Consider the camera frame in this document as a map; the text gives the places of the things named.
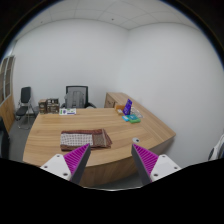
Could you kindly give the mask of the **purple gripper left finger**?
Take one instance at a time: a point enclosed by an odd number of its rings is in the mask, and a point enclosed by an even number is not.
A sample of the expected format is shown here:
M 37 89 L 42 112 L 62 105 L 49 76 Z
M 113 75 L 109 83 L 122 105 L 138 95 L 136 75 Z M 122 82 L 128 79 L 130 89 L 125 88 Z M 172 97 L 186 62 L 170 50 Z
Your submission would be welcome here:
M 90 145 L 86 144 L 65 155 L 54 155 L 41 166 L 41 169 L 72 183 L 79 184 L 90 154 Z

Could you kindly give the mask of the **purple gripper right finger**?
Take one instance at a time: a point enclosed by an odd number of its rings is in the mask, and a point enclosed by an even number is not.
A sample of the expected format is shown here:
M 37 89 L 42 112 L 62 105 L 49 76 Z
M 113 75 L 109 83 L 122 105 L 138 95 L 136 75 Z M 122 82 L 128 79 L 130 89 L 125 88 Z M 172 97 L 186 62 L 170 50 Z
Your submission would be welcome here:
M 180 170 L 180 167 L 167 155 L 156 155 L 136 144 L 132 145 L 131 154 L 143 185 Z

